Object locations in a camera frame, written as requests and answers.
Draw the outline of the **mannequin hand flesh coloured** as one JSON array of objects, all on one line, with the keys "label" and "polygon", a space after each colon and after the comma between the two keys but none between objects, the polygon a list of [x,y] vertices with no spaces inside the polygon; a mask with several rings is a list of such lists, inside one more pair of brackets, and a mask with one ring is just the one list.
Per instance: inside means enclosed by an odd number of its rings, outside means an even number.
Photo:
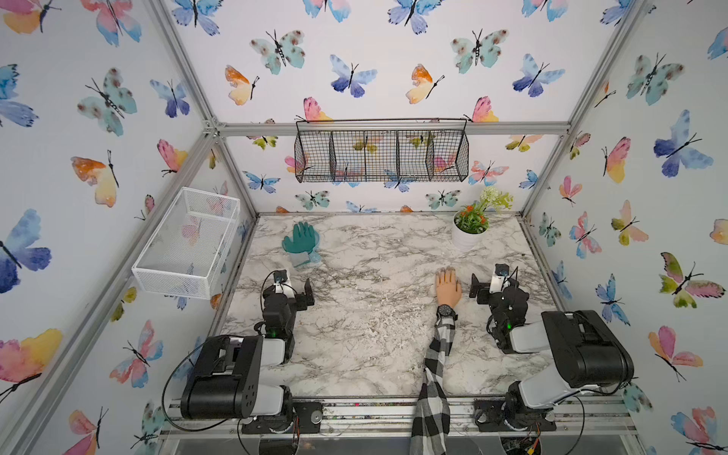
[{"label": "mannequin hand flesh coloured", "polygon": [[439,306],[447,305],[450,308],[455,308],[460,303],[463,290],[455,268],[446,267],[437,271],[435,275],[435,293]]}]

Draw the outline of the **black wrist watch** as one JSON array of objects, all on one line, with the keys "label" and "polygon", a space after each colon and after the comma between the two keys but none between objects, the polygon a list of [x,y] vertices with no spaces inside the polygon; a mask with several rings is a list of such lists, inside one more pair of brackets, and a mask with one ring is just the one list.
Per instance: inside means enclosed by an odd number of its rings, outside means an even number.
[{"label": "black wrist watch", "polygon": [[458,314],[449,305],[443,304],[437,307],[437,317],[440,319],[450,318],[454,322],[458,320]]}]

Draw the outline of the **black white plaid sleeve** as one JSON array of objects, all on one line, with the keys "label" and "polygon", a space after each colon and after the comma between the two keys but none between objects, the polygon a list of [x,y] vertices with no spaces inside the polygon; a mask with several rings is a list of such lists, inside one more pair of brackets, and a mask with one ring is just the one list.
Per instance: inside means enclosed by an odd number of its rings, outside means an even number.
[{"label": "black white plaid sleeve", "polygon": [[444,391],[444,371],[451,352],[456,316],[438,316],[424,358],[423,381],[415,404],[409,454],[446,454],[450,409]]}]

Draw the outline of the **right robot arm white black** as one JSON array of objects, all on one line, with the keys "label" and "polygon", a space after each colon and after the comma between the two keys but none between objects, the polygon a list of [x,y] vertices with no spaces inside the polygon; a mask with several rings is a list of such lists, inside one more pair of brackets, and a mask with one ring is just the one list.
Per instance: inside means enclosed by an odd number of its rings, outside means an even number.
[{"label": "right robot arm white black", "polygon": [[548,417],[555,407],[582,392],[609,395],[626,386],[634,364],[626,348],[597,313],[544,311],[528,323],[530,294],[514,275],[494,275],[490,282],[471,276],[470,297],[486,305],[491,316],[486,332],[506,355],[549,352],[553,363],[522,381],[503,397],[477,400],[474,419],[479,431],[555,430]]}]

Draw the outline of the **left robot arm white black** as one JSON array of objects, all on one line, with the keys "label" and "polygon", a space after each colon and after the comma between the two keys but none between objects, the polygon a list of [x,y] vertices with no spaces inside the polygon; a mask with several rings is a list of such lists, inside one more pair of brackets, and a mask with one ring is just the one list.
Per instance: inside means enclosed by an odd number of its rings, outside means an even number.
[{"label": "left robot arm white black", "polygon": [[280,418],[293,420],[292,394],[286,386],[260,382],[261,369],[284,365],[295,348],[297,314],[315,304],[312,282],[303,292],[289,282],[263,291],[261,332],[252,336],[210,337],[200,348],[180,398],[188,420]]}]

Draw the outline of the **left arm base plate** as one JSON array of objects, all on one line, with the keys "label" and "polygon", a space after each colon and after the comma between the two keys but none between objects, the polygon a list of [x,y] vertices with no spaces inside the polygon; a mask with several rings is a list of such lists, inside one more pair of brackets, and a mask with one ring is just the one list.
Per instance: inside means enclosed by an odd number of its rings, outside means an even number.
[{"label": "left arm base plate", "polygon": [[242,434],[292,434],[294,430],[301,434],[318,434],[322,420],[322,402],[286,402],[280,413],[271,416],[258,416],[249,424],[242,424]]}]

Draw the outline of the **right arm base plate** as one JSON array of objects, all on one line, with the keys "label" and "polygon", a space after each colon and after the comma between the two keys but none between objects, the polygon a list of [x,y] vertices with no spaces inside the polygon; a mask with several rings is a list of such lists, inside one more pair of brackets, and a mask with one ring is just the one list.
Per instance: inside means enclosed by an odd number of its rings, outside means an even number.
[{"label": "right arm base plate", "polygon": [[479,432],[556,431],[550,409],[529,409],[498,397],[474,401],[474,423]]}]

